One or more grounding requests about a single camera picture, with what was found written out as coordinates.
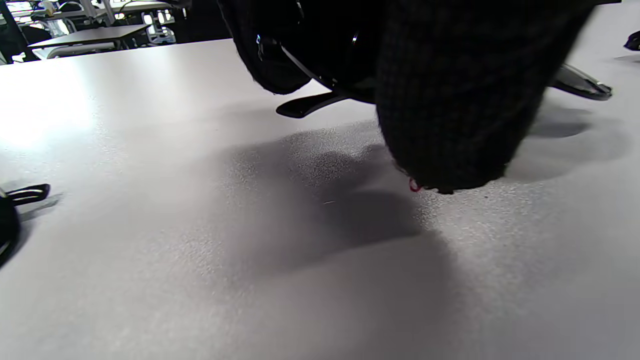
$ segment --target white tabletop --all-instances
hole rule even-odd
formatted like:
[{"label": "white tabletop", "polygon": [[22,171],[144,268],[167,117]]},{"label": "white tabletop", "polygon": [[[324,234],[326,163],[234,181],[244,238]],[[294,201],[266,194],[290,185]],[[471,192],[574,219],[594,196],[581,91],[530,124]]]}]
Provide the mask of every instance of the white tabletop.
[{"label": "white tabletop", "polygon": [[451,196],[372,106],[278,116],[322,89],[261,90],[228,40],[0,67],[0,184],[57,201],[0,269],[2,358],[637,359],[638,14],[572,56],[609,102],[550,90],[507,178]]}]

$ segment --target red thread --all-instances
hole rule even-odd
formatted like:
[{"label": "red thread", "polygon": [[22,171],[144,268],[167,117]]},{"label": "red thread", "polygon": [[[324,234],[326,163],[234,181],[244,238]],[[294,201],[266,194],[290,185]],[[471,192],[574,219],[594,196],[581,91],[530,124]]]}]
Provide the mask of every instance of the red thread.
[{"label": "red thread", "polygon": [[418,185],[412,177],[409,178],[409,190],[417,193],[422,190],[422,187]]}]

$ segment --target white table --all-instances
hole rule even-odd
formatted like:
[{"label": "white table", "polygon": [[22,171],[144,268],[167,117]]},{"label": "white table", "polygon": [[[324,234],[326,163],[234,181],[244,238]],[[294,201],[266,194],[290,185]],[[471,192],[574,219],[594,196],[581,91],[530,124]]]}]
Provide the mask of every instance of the white table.
[{"label": "white table", "polygon": [[0,184],[58,200],[0,270],[2,358],[637,359],[638,14],[572,56],[613,99],[550,90],[453,196],[409,191],[371,106],[279,117],[228,40],[1,67]]}]

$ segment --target black object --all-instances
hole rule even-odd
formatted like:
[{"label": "black object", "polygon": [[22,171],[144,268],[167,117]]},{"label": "black object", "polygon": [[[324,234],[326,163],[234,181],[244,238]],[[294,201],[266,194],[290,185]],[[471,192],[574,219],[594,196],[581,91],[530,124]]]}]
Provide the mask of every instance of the black object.
[{"label": "black object", "polygon": [[50,189],[48,184],[6,193],[0,189],[0,266],[9,260],[19,242],[20,220],[15,207],[46,199]]},{"label": "black object", "polygon": [[[243,61],[264,88],[289,94],[313,78],[334,93],[287,102],[277,113],[300,118],[344,99],[375,104],[383,1],[366,5],[357,0],[220,3]],[[253,12],[251,27],[243,26],[248,20],[243,5]],[[238,19],[238,11],[244,18]],[[303,74],[292,70],[292,65]],[[611,87],[570,65],[563,65],[550,86],[597,101],[612,96]]]},{"label": "black object", "polygon": [[597,101],[606,101],[613,96],[611,87],[567,64],[560,68],[553,87],[569,94]]},{"label": "black object", "polygon": [[44,29],[34,28],[33,26],[21,27],[24,38],[27,39],[28,44],[35,44],[37,42],[51,40],[51,34]]},{"label": "black object", "polygon": [[640,51],[640,31],[629,35],[625,47],[631,51]]},{"label": "black object", "polygon": [[[340,12],[352,15],[344,19],[333,19],[334,22],[348,22],[348,25],[326,29],[326,10],[318,8],[313,2],[304,4],[300,6],[295,26],[273,31],[275,38],[262,36],[258,46],[259,54],[277,58],[281,51],[307,76],[335,92],[336,97],[375,104],[376,60],[380,51],[382,29],[378,9],[382,9],[383,5],[363,7],[358,1],[348,2],[344,5],[347,9],[343,8]],[[349,9],[349,4],[356,8]],[[318,36],[319,29],[322,29],[321,37]],[[278,44],[282,50],[264,46],[264,42]],[[559,70],[551,87],[597,101],[606,101],[612,96],[611,87],[566,64]],[[284,104],[277,112],[288,116],[281,111],[286,108],[287,113],[308,115],[335,101],[324,102],[324,97],[314,97],[305,102],[293,102]]]},{"label": "black object", "polygon": [[[340,96],[374,103],[387,149],[416,187],[451,193],[502,177],[550,86],[611,96],[561,70],[601,0],[500,1],[499,13],[470,0],[218,1],[265,89],[288,94],[314,78],[332,92],[279,110],[300,116]],[[276,77],[278,66],[301,74]]]}]

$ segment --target dark plaid fabric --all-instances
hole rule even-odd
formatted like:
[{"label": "dark plaid fabric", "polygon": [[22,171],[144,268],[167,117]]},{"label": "dark plaid fabric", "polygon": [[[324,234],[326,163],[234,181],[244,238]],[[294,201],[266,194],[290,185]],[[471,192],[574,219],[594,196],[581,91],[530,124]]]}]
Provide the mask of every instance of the dark plaid fabric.
[{"label": "dark plaid fabric", "polygon": [[389,150],[419,185],[445,193],[503,175],[593,6],[464,3],[390,2],[378,62]]}]

